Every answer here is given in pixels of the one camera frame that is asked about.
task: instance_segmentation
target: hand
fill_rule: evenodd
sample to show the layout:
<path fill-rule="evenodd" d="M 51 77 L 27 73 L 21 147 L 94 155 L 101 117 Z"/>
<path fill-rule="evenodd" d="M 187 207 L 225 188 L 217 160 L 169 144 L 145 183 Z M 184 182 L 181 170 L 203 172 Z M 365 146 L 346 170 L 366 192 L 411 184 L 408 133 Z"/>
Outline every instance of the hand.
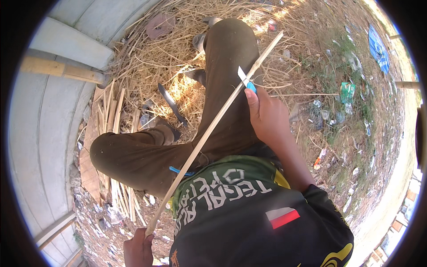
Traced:
<path fill-rule="evenodd" d="M 258 139 L 274 150 L 279 144 L 293 140 L 289 126 L 289 111 L 277 98 L 271 98 L 262 87 L 257 94 L 246 88 L 251 124 Z"/>
<path fill-rule="evenodd" d="M 149 235 L 145 238 L 145 230 L 146 228 L 136 229 L 134 237 L 123 242 L 126 267 L 152 266 L 151 242 L 154 235 Z"/>

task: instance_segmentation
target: person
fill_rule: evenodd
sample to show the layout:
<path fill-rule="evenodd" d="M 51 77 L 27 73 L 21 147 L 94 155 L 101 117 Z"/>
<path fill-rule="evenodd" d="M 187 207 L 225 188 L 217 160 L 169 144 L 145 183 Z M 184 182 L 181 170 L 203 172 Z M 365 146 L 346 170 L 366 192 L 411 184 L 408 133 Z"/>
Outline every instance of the person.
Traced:
<path fill-rule="evenodd" d="M 163 197 L 201 135 L 259 57 L 252 29 L 237 19 L 216 23 L 203 41 L 206 98 L 194 141 L 167 145 L 160 124 L 133 134 L 105 133 L 91 147 L 94 166 L 137 190 Z M 315 186 L 290 131 L 289 112 L 269 97 L 242 91 L 178 185 L 170 266 L 344 266 L 353 234 L 328 194 Z M 151 266 L 154 236 L 138 229 L 125 241 L 127 267 Z"/>

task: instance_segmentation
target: hay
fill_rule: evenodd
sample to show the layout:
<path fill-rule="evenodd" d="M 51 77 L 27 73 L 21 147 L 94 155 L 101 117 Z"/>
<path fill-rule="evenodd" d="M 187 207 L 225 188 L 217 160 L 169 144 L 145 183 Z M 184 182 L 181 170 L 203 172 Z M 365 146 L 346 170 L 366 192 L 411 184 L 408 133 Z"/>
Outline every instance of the hay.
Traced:
<path fill-rule="evenodd" d="M 186 77 L 182 72 L 205 67 L 205 55 L 197 53 L 192 46 L 192 39 L 199 33 L 206 33 L 208 26 L 202 18 L 217 16 L 220 18 L 238 18 L 253 28 L 260 39 L 259 50 L 265 47 L 277 35 L 267 32 L 268 21 L 277 24 L 277 31 L 285 30 L 285 36 L 277 44 L 270 56 L 261 66 L 264 71 L 264 85 L 271 89 L 285 102 L 283 94 L 312 93 L 301 86 L 306 79 L 301 73 L 298 60 L 285 60 L 282 50 L 288 49 L 291 55 L 301 54 L 304 42 L 298 40 L 299 33 L 305 35 L 302 26 L 289 15 L 289 8 L 297 6 L 273 6 L 273 11 L 259 3 L 241 3 L 221 0 L 164 0 L 154 6 L 147 14 L 129 27 L 127 40 L 117 43 L 116 61 L 110 66 L 109 73 L 116 78 L 119 88 L 126 88 L 127 94 L 123 103 L 124 115 L 121 118 L 120 132 L 132 127 L 134 109 L 151 100 L 154 116 L 164 117 L 181 133 L 179 143 L 194 139 L 201 120 L 205 101 L 205 88 L 198 82 Z M 177 19 L 174 30 L 158 40 L 151 40 L 145 33 L 148 20 L 159 13 L 174 15 Z M 177 102 L 180 113 L 188 121 L 183 127 L 171 108 L 158 92 L 157 84 L 161 83 Z"/>

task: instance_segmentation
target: blue knife handle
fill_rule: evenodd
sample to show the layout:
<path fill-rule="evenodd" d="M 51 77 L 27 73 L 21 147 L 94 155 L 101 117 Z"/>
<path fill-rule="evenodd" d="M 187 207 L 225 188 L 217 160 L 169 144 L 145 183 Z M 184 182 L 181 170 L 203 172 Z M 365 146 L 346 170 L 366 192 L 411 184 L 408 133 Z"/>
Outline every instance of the blue knife handle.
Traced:
<path fill-rule="evenodd" d="M 257 89 L 255 88 L 255 85 L 252 82 L 248 82 L 248 86 L 246 86 L 246 88 L 249 88 L 254 91 L 254 93 L 257 93 Z"/>

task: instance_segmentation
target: leg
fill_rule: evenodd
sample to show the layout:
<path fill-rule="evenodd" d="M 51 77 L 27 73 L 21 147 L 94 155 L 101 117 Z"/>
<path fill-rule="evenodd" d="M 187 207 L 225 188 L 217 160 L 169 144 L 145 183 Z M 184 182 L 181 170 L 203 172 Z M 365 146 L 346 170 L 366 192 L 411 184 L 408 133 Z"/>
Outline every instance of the leg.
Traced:
<path fill-rule="evenodd" d="M 252 29 L 233 18 L 217 22 L 206 34 L 203 46 L 206 52 L 206 98 L 193 146 L 241 82 L 237 75 L 238 67 L 247 73 L 259 57 Z M 253 77 L 260 74 L 258 70 Z M 261 76 L 256 83 L 262 85 Z M 202 152 L 215 161 L 236 155 L 259 142 L 249 118 L 249 107 L 242 90 L 206 141 Z"/>
<path fill-rule="evenodd" d="M 165 125 L 132 134 L 111 132 L 99 136 L 91 146 L 91 161 L 103 174 L 136 190 L 163 197 L 175 173 L 193 150 L 191 144 L 169 146 L 172 131 Z"/>

